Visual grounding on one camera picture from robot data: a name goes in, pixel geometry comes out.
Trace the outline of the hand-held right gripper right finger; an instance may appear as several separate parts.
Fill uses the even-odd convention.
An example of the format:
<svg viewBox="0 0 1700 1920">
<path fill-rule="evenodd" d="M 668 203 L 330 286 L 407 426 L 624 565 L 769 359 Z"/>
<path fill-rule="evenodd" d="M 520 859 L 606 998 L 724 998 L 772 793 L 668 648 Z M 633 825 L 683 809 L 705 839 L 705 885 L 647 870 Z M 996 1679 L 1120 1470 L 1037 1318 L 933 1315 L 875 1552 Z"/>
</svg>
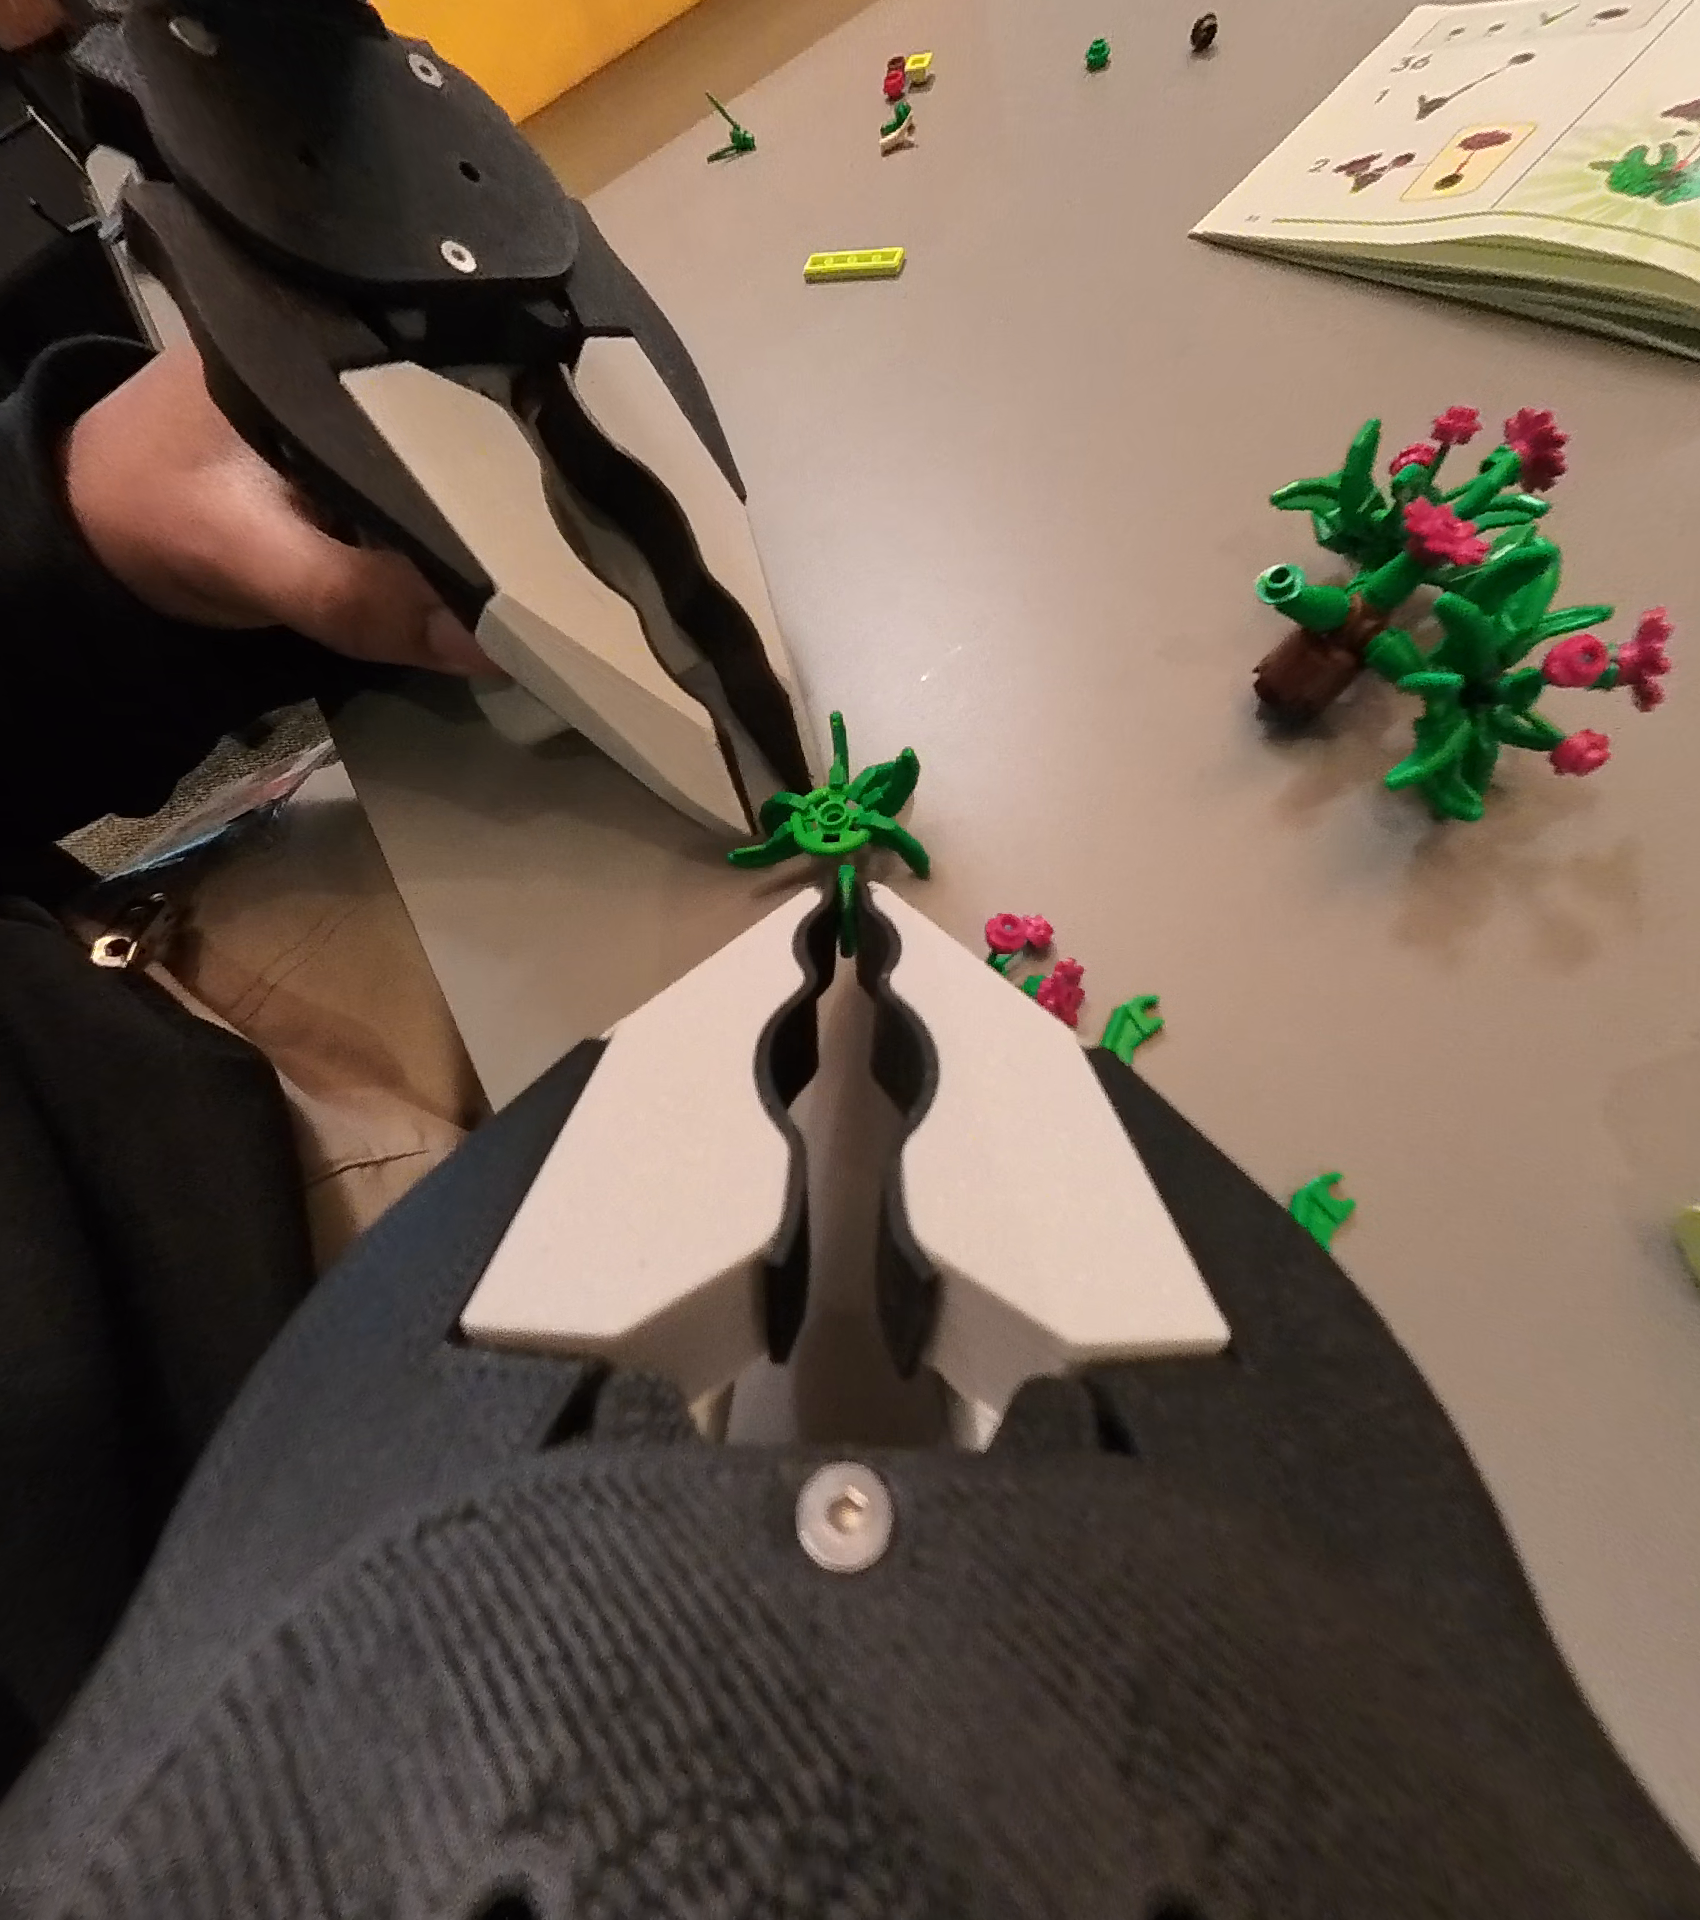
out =
<svg viewBox="0 0 1700 1920">
<path fill-rule="evenodd" d="M 881 1343 L 903 1379 L 940 1379 L 950 1440 L 994 1444 L 1037 1379 L 1222 1358 L 1228 1318 L 1095 1050 L 889 885 L 856 890 L 856 983 L 903 1122 Z"/>
</svg>

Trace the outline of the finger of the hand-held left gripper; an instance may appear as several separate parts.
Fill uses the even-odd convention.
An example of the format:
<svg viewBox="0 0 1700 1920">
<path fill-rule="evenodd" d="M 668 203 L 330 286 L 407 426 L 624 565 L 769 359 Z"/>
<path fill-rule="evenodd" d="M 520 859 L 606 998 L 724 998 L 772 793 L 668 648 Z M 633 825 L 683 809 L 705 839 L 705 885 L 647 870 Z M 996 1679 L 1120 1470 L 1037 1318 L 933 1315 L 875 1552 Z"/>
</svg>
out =
<svg viewBox="0 0 1700 1920">
<path fill-rule="evenodd" d="M 549 469 L 556 379 L 533 416 L 423 363 L 365 363 L 341 384 L 484 571 L 490 593 L 472 629 L 484 657 L 668 809 L 724 839 L 749 839 L 754 809 L 729 780 L 719 724 L 668 681 L 639 609 L 575 538 L 569 490 Z"/>
<path fill-rule="evenodd" d="M 825 774 L 749 499 L 639 339 L 582 339 L 549 391 L 549 469 L 586 565 L 624 587 L 668 681 L 719 724 L 744 800 Z"/>
</svg>

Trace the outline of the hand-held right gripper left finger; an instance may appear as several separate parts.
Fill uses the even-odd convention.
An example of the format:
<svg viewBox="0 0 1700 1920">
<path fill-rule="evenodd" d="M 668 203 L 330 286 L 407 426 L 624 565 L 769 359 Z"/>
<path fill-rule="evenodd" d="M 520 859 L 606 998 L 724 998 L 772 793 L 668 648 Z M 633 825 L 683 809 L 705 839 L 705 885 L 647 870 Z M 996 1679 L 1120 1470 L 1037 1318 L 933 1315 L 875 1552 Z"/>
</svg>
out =
<svg viewBox="0 0 1700 1920">
<path fill-rule="evenodd" d="M 814 1291 L 808 1136 L 833 898 L 798 890 L 594 1050 L 463 1338 L 658 1379 L 705 1440 Z"/>
</svg>

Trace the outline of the green toy plant stem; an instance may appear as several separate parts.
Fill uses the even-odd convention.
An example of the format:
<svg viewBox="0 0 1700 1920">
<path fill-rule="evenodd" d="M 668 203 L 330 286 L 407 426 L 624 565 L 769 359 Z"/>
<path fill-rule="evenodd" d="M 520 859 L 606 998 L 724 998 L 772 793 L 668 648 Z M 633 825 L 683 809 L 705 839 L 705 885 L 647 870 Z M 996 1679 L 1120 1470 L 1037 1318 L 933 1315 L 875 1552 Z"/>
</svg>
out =
<svg viewBox="0 0 1700 1920">
<path fill-rule="evenodd" d="M 911 833 L 911 800 L 923 785 L 923 758 L 903 746 L 889 761 L 850 771 L 850 730 L 833 712 L 833 771 L 814 793 L 772 793 L 759 809 L 759 839 L 737 842 L 737 870 L 772 870 L 790 859 L 814 859 L 833 870 L 835 898 L 835 952 L 850 961 L 860 945 L 860 853 L 896 853 L 914 875 L 933 875 L 933 853 Z"/>
</svg>

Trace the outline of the person's left forearm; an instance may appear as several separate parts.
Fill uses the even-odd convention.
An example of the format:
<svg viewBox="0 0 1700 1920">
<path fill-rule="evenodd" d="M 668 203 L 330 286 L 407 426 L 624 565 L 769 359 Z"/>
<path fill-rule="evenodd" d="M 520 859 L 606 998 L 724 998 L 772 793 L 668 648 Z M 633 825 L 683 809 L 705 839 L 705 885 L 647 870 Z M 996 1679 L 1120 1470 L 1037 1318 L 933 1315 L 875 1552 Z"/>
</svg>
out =
<svg viewBox="0 0 1700 1920">
<path fill-rule="evenodd" d="M 61 447 L 143 363 L 147 343 L 65 339 L 0 400 L 0 890 L 94 821 L 160 816 L 224 736 L 351 682 L 291 629 L 143 609 L 80 538 Z"/>
</svg>

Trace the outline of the person's left hand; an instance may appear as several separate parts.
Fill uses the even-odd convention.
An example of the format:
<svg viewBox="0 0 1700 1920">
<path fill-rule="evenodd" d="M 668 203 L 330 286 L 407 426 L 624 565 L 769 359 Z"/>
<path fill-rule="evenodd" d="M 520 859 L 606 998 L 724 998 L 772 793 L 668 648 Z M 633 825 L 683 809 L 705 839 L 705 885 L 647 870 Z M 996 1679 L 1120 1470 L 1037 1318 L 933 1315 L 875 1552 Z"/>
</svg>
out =
<svg viewBox="0 0 1700 1920">
<path fill-rule="evenodd" d="M 209 405 L 190 352 L 147 359 L 70 423 L 65 499 L 92 560 L 156 614 L 291 629 L 378 667 L 490 672 L 407 560 L 343 546 L 298 506 Z"/>
</svg>

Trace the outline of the pink toy flower sprig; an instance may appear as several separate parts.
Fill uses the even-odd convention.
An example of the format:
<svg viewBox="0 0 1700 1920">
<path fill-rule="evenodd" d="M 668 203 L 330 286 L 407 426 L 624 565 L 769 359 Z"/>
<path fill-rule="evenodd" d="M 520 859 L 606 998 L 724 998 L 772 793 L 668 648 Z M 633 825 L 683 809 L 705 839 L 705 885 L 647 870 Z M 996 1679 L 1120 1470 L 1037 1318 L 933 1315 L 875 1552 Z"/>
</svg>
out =
<svg viewBox="0 0 1700 1920">
<path fill-rule="evenodd" d="M 1046 914 L 994 914 L 983 924 L 983 964 L 1012 978 L 1023 998 L 1037 998 L 1046 1020 L 1067 1029 L 1079 1023 L 1084 1004 L 1084 964 L 1056 945 Z"/>
</svg>

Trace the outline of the yellow plastic bin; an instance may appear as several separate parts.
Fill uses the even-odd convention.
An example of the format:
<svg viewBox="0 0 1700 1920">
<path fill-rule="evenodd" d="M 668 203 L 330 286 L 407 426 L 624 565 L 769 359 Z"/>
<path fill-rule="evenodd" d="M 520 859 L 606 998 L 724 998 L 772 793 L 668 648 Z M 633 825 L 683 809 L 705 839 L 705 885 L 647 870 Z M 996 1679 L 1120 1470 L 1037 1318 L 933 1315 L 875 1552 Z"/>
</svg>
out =
<svg viewBox="0 0 1700 1920">
<path fill-rule="evenodd" d="M 428 36 L 463 65 L 510 119 L 533 119 L 696 0 L 389 0 L 402 36 Z"/>
</svg>

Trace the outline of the open instruction booklet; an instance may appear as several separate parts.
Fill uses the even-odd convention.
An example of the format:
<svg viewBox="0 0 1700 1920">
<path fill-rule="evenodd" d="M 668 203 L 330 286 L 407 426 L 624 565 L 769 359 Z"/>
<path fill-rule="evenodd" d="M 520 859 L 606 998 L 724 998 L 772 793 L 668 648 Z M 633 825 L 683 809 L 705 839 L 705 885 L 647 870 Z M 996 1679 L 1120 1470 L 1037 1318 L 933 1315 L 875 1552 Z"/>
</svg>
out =
<svg viewBox="0 0 1700 1920">
<path fill-rule="evenodd" d="M 1196 243 L 1700 359 L 1700 0 L 1415 8 Z"/>
</svg>

